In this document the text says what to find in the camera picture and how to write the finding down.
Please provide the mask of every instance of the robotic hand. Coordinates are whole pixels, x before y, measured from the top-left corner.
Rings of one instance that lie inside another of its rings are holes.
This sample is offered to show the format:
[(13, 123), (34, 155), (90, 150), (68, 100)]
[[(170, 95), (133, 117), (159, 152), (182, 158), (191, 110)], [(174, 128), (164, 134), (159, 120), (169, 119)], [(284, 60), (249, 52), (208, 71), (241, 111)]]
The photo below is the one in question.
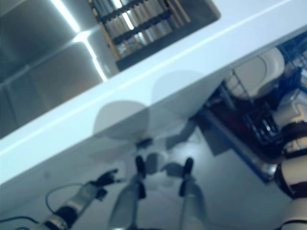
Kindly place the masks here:
[(108, 171), (96, 181), (89, 181), (83, 185), (75, 196), (32, 230), (70, 229), (95, 199), (102, 200), (106, 196), (107, 191), (104, 186), (122, 182), (122, 180), (115, 179), (117, 172), (117, 169)]

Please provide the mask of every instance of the white plate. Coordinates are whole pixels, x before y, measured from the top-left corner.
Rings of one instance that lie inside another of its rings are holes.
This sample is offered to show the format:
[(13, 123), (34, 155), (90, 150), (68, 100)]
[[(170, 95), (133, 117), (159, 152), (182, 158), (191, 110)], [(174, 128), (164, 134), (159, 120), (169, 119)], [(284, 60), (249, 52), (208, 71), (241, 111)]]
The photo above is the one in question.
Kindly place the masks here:
[[(283, 55), (277, 48), (274, 48), (235, 68), (230, 73), (226, 86), (237, 98), (245, 100), (248, 99), (248, 96), (259, 98), (272, 90), (274, 80), (282, 75), (283, 71)], [(235, 74), (245, 87), (246, 92), (239, 84)]]

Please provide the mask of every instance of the cable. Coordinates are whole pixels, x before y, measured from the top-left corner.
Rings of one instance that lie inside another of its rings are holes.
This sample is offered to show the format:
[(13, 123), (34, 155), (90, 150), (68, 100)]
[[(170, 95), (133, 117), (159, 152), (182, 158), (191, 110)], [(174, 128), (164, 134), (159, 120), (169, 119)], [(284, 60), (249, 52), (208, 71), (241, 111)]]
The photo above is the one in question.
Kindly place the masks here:
[(36, 221), (35, 219), (33, 219), (31, 217), (26, 217), (26, 216), (18, 216), (18, 217), (12, 217), (12, 218), (7, 218), (7, 219), (0, 219), (0, 223), (12, 221), (12, 220), (16, 220), (16, 219), (27, 219), (29, 221), (32, 221), (35, 224), (38, 224), (38, 221)]
[(73, 186), (83, 186), (83, 184), (82, 184), (82, 183), (65, 184), (65, 185), (62, 185), (62, 186), (53, 188), (53, 189), (51, 189), (49, 192), (46, 193), (46, 195), (45, 195), (45, 204), (46, 204), (47, 208), (49, 209), (49, 211), (50, 211), (51, 213), (54, 213), (54, 211), (52, 210), (52, 208), (51, 208), (50, 205), (49, 205), (49, 201), (48, 201), (49, 196), (50, 196), (52, 193), (54, 193), (54, 192), (56, 192), (56, 191), (58, 191), (58, 190), (61, 190), (61, 189), (64, 189), (64, 188), (68, 188), (68, 187), (73, 187)]
[(19, 228), (16, 228), (15, 230), (30, 230), (30, 229), (26, 227), (19, 227)]

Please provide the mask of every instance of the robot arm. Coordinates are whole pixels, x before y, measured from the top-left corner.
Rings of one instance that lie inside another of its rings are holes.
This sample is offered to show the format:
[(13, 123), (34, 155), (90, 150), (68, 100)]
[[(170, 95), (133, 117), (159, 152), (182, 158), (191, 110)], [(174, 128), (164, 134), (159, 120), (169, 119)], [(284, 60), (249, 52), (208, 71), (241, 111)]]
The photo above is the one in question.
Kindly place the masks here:
[(104, 186), (121, 182), (121, 180), (115, 180), (115, 173), (117, 173), (116, 169), (108, 171), (96, 181), (83, 185), (76, 195), (32, 230), (70, 229), (95, 199), (102, 200), (106, 196), (107, 191), (103, 188)]
[(280, 229), (307, 229), (307, 155), (283, 161), (275, 176), (279, 187), (293, 198)]
[(146, 197), (146, 192), (145, 186), (142, 183), (145, 178), (145, 164), (142, 157), (136, 157), (135, 164), (137, 174), (119, 194), (109, 220), (109, 230), (137, 229), (138, 201)]
[(193, 164), (193, 159), (188, 158), (183, 167), (183, 182), (179, 190), (179, 196), (184, 199), (180, 217), (180, 230), (207, 230), (203, 195), (191, 175)]

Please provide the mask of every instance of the black joint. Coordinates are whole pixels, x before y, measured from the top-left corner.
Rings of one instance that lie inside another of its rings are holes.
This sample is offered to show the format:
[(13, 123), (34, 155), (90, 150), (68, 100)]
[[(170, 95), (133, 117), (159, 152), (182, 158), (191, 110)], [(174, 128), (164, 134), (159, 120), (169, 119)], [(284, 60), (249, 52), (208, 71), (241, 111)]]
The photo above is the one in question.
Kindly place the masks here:
[(276, 172), (275, 172), (275, 182), (279, 186), (279, 188), (286, 193), (289, 197), (294, 198), (293, 193), (291, 192), (290, 188), (288, 187), (284, 177), (282, 166), (278, 165)]
[(180, 186), (180, 189), (179, 189), (179, 196), (180, 196), (180, 197), (184, 197), (185, 194), (186, 194), (186, 182), (183, 181), (183, 182), (181, 183), (181, 186)]
[(140, 183), (139, 186), (139, 199), (145, 199), (146, 198), (146, 190), (143, 183)]
[(98, 191), (96, 199), (99, 201), (102, 201), (103, 198), (105, 198), (106, 194), (107, 194), (107, 190), (102, 188)]
[(182, 174), (182, 177), (184, 178), (185, 175), (191, 175), (191, 172), (192, 172), (192, 168), (193, 168), (193, 159), (191, 157), (189, 157), (187, 160), (186, 160), (186, 163), (183, 167), (183, 174)]
[(291, 189), (294, 192), (294, 198), (305, 198), (307, 197), (307, 182), (301, 182), (291, 185)]
[(142, 175), (143, 178), (146, 177), (146, 169), (145, 169), (145, 163), (143, 161), (143, 158), (141, 156), (137, 156), (135, 158), (135, 164), (138, 171), (138, 174)]
[(301, 149), (298, 151), (294, 151), (294, 152), (284, 152), (284, 155), (286, 158), (290, 159), (290, 158), (295, 158), (295, 157), (302, 157), (307, 155), (307, 148), (306, 149)]
[(137, 150), (145, 150), (147, 149), (149, 146), (151, 146), (153, 144), (153, 139), (152, 138), (147, 138), (145, 140), (140, 141), (139, 143), (136, 144), (136, 148)]
[(307, 122), (291, 123), (282, 128), (285, 144), (295, 139), (307, 137)]
[(294, 219), (294, 220), (290, 220), (287, 221), (283, 224), (283, 226), (287, 225), (287, 224), (307, 224), (307, 220), (304, 219)]
[(61, 207), (54, 214), (61, 217), (66, 222), (69, 229), (72, 227), (74, 222), (76, 222), (76, 220), (78, 219), (78, 214), (75, 211), (75, 209), (68, 207), (68, 206)]
[(44, 223), (44, 225), (45, 225), (48, 229), (50, 229), (50, 230), (61, 230), (61, 229), (59, 229), (56, 225), (54, 225), (53, 223), (51, 223), (50, 221), (46, 221), (46, 222)]

